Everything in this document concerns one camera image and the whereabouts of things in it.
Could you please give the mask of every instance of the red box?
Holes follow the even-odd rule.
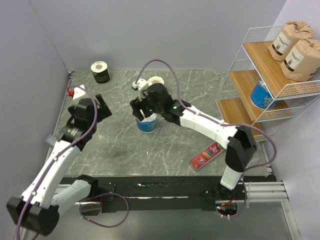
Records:
[[[205,150],[190,160],[190,165],[193,170],[198,171],[209,163],[212,159],[223,152],[223,148],[216,141],[208,146]]]

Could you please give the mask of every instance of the blue container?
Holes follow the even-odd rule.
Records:
[[[136,125],[140,132],[144,134],[153,133],[157,128],[157,114],[153,113],[150,117],[139,121],[138,118],[135,118]]]
[[[273,101],[273,98],[271,97],[271,94],[268,92],[266,85],[263,81],[258,81],[258,83],[255,85],[254,89],[252,90],[252,93],[250,95],[251,102],[260,109],[266,109],[271,102]],[[278,101],[274,101],[270,107],[273,108]]]

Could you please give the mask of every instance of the bag label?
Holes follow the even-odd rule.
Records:
[[[292,41],[281,31],[273,41],[272,48],[277,54],[282,56],[291,43]]]
[[[293,72],[305,57],[294,46],[283,61],[285,66]]]

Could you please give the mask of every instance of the marble tabletop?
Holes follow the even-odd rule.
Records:
[[[139,132],[129,102],[137,92],[131,85],[138,70],[112,70],[108,84],[97,84],[90,70],[77,70],[71,74],[73,84],[84,84],[93,95],[102,94],[112,116],[97,125],[96,133],[87,143],[67,172],[68,176],[87,174],[91,176],[222,176],[226,167],[225,152],[195,172],[189,165],[191,158],[213,143],[213,140],[185,127],[166,122],[158,116],[154,133]],[[209,70],[176,71],[181,87],[181,97],[201,111],[221,119],[215,102],[225,72]],[[160,76],[173,98],[177,87],[167,70],[146,70],[142,78]],[[226,83],[225,88],[233,88]],[[57,132],[70,117],[67,97],[59,118]],[[262,147],[254,154],[250,165],[264,163]],[[252,169],[249,176],[267,176],[265,167]]]

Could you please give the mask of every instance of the shelf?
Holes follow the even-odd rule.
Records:
[[[276,97],[281,90],[288,84],[297,84],[292,86],[290,90],[281,93],[281,97],[301,96],[308,94],[320,93],[320,86],[315,82],[305,82],[306,85],[298,84],[300,82],[293,81],[284,76],[280,62],[273,59],[269,52],[269,45],[272,41],[245,42],[243,47],[248,56],[255,65],[257,71],[261,74],[264,82],[267,84],[272,95]]]
[[[218,107],[220,109],[221,115],[229,124],[236,124],[236,123],[244,123],[244,124],[252,124],[253,121],[250,119],[245,106],[243,105],[241,99],[238,98],[230,98],[230,99],[223,99],[217,100]],[[262,125],[260,123],[255,123],[255,127],[259,128],[260,130],[264,131]],[[261,136],[261,133],[253,130],[253,136]]]
[[[232,71],[229,75],[240,95],[242,103],[252,121],[255,121],[264,112],[263,109],[256,107],[251,99],[250,94],[259,81],[259,74],[256,70]],[[277,119],[279,112],[272,110],[287,109],[288,106],[284,100],[280,100],[273,108],[267,110],[267,118],[270,120]]]

